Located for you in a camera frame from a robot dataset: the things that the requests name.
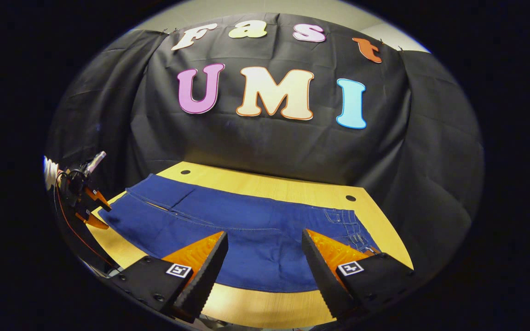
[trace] blue denim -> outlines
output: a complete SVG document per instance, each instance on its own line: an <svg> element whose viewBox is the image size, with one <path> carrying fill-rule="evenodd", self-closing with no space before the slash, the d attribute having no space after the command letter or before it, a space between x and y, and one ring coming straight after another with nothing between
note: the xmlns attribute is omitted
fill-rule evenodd
<svg viewBox="0 0 530 331"><path fill-rule="evenodd" d="M154 174L127 188L111 207L100 212L107 224L156 258L226 231L229 250L216 283L241 289L316 290L301 250L304 228L359 251L379 249L353 210L228 193Z"/></svg>

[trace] ceiling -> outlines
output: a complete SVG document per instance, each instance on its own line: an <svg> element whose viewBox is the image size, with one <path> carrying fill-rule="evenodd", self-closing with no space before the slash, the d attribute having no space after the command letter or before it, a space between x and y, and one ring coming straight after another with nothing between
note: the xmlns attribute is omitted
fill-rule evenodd
<svg viewBox="0 0 530 331"><path fill-rule="evenodd" d="M165 9L135 28L172 31L216 17L250 12L292 13L357 31L384 23L378 17L339 0L188 0Z"/></svg>

